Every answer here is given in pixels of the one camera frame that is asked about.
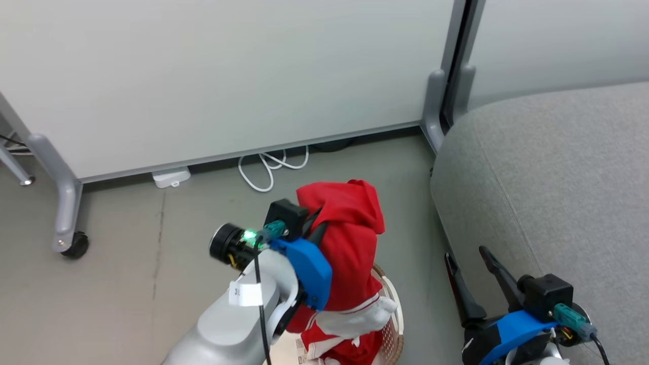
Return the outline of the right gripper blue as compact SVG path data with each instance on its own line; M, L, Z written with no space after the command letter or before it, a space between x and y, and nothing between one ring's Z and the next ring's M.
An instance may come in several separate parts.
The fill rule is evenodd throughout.
M508 311L517 312L506 314L496 321L483 322L487 312L471 294L459 266L449 252L445 253L445 266L459 320L464 328L462 362L493 364L543 331L554 328L558 322L543 323L524 311L524 296L513 275L486 246L478 247L478 251L487 270L496 278L508 303Z

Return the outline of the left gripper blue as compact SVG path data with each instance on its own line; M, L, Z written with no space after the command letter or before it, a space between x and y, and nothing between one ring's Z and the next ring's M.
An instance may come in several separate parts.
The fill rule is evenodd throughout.
M285 256L297 280L297 293L290 294L285 310L274 329L276 334L282 334L300 306L306 306L315 312L321 312L326 307L331 293L333 270L319 247L325 236L329 223L315 224L322 211L318 208L306 218L302 226L303 234L310 234L310 241L297 238L288 242L276 238L270 242L270 248Z

